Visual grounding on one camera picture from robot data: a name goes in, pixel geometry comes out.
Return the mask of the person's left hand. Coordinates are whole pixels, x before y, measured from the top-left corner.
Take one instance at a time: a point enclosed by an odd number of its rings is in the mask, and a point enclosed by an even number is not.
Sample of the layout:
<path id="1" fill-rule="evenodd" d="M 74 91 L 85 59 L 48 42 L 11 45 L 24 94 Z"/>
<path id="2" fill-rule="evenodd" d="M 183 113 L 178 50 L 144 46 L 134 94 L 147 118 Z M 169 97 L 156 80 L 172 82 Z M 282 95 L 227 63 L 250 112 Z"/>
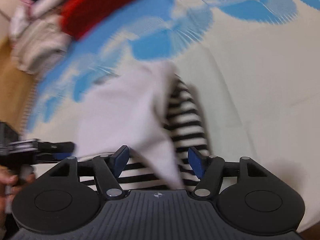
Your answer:
<path id="1" fill-rule="evenodd" d="M 1 166 L 1 217 L 5 217 L 7 204 L 12 202 L 25 186 L 33 183 L 36 177 L 32 172 L 25 179 L 24 184 L 18 185 L 18 176 L 13 174 L 8 168 Z"/>

